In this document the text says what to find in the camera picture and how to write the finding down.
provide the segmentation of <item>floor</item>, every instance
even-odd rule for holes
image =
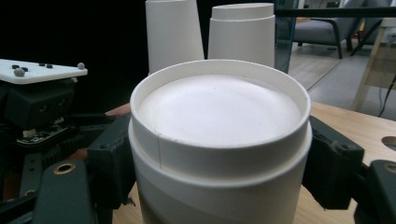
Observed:
[[[351,109],[372,47],[364,47],[354,56],[349,55],[345,43],[342,43],[342,48],[344,57],[340,60],[333,47],[309,44],[297,47],[294,43],[289,75],[302,83],[312,101]],[[386,93],[386,89],[369,87],[359,112],[378,117]],[[380,117],[396,120],[396,91],[390,92],[385,105]]]

